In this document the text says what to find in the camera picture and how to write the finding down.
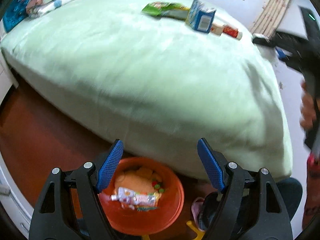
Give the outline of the person's right hand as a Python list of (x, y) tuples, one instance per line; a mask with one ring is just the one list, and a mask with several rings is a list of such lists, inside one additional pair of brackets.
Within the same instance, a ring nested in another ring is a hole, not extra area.
[(305, 131), (309, 131), (313, 128), (314, 122), (317, 120), (316, 110), (314, 106), (314, 100), (312, 96), (307, 91), (307, 86), (305, 81), (301, 83), (303, 90), (302, 96), (302, 106), (300, 108), (301, 120), (300, 125)]

